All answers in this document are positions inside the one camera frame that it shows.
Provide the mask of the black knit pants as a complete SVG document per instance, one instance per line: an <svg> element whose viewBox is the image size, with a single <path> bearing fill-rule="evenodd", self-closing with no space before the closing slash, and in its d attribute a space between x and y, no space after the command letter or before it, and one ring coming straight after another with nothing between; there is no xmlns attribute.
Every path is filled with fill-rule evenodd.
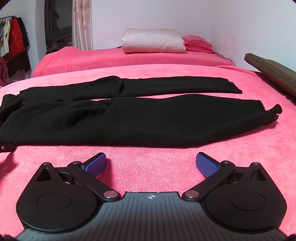
<svg viewBox="0 0 296 241"><path fill-rule="evenodd" d="M282 112L221 93L241 90L224 78L196 76L31 87L3 97L1 142L188 148L269 125Z"/></svg>

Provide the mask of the near pink bed blanket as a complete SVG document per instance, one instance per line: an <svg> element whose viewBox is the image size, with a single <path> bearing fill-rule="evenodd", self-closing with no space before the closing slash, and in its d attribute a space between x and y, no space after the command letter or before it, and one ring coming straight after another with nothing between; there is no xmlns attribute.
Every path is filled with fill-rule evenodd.
<svg viewBox="0 0 296 241"><path fill-rule="evenodd" d="M120 194L178 192L204 179L196 156L259 162L295 233L295 102L237 67L135 65L31 78L1 89L1 234L23 230L21 193L44 162L65 167L104 153L96 174Z"/></svg>

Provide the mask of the brown cushion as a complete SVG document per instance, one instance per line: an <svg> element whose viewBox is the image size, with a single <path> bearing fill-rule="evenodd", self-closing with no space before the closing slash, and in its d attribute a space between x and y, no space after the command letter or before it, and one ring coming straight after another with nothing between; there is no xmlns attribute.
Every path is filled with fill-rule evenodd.
<svg viewBox="0 0 296 241"><path fill-rule="evenodd" d="M244 60L259 70L269 81L283 92L295 97L295 71L270 59L252 53L245 54Z"/></svg>

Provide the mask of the far pink bed cover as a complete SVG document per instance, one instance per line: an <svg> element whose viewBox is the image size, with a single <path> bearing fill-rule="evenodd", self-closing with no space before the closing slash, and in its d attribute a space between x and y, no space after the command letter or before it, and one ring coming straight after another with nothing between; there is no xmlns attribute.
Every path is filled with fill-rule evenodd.
<svg viewBox="0 0 296 241"><path fill-rule="evenodd" d="M208 54L186 51L184 53L125 54L122 48L83 51L70 46L44 56L36 66L33 77L97 68L144 64L235 65L231 59L225 58L218 53Z"/></svg>

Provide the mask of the hanging clothes on rack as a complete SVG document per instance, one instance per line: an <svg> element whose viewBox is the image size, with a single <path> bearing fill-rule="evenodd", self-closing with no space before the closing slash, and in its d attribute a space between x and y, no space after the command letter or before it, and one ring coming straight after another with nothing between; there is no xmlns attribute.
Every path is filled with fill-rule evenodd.
<svg viewBox="0 0 296 241"><path fill-rule="evenodd" d="M1 87L30 77L29 47L29 38L22 18L2 17Z"/></svg>

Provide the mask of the folded red blanket stack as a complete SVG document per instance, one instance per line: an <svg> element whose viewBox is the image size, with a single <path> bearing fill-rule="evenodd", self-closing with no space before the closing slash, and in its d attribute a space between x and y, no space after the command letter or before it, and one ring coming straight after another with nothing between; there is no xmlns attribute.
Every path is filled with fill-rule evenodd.
<svg viewBox="0 0 296 241"><path fill-rule="evenodd" d="M187 51L213 53L212 45L205 39L195 36L187 35L183 37L184 45Z"/></svg>

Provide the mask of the pink floral curtain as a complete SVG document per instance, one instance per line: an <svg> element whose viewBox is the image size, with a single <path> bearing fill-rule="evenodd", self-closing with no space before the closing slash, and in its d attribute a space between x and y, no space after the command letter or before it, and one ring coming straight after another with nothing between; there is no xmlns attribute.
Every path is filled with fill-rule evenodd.
<svg viewBox="0 0 296 241"><path fill-rule="evenodd" d="M72 1L72 45L79 50L93 50L92 0Z"/></svg>

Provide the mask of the folded pale pink quilt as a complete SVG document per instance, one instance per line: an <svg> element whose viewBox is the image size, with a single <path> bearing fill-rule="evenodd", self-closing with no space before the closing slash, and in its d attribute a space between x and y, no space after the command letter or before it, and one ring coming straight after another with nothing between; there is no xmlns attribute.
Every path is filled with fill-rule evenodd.
<svg viewBox="0 0 296 241"><path fill-rule="evenodd" d="M122 38L125 54L184 53L182 36L174 29L126 29Z"/></svg>

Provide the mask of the dark window frame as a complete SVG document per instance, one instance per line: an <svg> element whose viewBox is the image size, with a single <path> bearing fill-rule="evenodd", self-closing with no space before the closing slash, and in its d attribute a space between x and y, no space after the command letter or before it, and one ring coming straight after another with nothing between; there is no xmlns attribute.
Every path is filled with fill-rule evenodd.
<svg viewBox="0 0 296 241"><path fill-rule="evenodd" d="M44 4L46 49L72 45L72 1L46 0Z"/></svg>

